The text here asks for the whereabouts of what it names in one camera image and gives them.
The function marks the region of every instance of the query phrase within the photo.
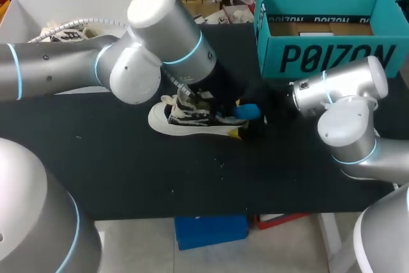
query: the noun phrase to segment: cable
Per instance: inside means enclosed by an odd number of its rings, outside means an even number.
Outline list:
[[[59,26],[57,28],[51,29],[50,31],[44,32],[43,34],[37,36],[36,38],[28,41],[29,43],[38,43],[45,38],[49,38],[52,35],[55,35],[58,32],[62,32],[66,29],[71,29],[83,24],[92,24],[92,23],[99,23],[99,24],[107,24],[111,26],[117,26],[117,27],[122,27],[126,28],[128,27],[127,24],[124,24],[122,22],[117,22],[115,20],[110,20],[110,19],[79,19],[75,20],[73,22],[67,22],[66,24],[63,24],[62,26]]]

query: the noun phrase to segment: black table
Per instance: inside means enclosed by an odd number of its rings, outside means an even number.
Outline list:
[[[204,35],[242,85],[260,81],[252,25],[206,26]],[[375,112],[384,137],[409,139],[409,94],[400,77]],[[164,82],[161,93],[173,94]],[[159,94],[126,105],[110,93],[54,95],[0,104],[0,136],[32,150],[96,220],[175,215],[351,212],[392,191],[344,176],[316,120],[285,138],[240,142],[171,137],[150,129]]]

